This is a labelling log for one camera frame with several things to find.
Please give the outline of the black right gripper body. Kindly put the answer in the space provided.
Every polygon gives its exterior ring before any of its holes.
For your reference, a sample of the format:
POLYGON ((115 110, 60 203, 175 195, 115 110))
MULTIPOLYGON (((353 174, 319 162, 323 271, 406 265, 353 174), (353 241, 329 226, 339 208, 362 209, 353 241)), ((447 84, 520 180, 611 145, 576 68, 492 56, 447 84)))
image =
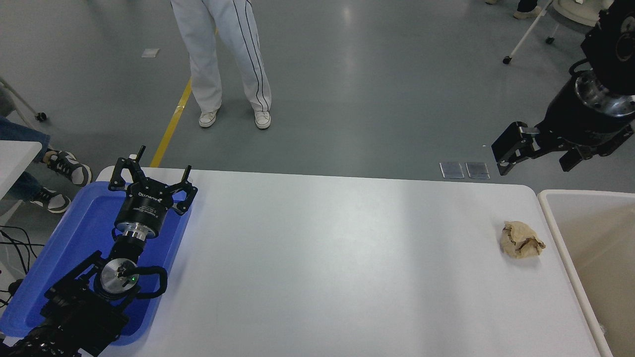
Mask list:
POLYGON ((579 98, 574 83, 566 83, 549 104, 538 129, 572 144, 606 144, 634 120, 634 97, 618 96, 616 100, 617 106, 610 105, 608 111, 594 103, 588 106, 579 98))

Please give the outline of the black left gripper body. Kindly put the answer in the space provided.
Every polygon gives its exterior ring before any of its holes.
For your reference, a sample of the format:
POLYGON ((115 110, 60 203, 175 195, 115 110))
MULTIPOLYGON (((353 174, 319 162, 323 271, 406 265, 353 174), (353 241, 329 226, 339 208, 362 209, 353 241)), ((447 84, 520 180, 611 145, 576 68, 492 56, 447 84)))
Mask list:
POLYGON ((136 229, 144 232, 146 237, 157 237, 172 205, 173 198, 165 183, 131 183, 126 187, 125 200, 114 227, 121 232, 136 229))

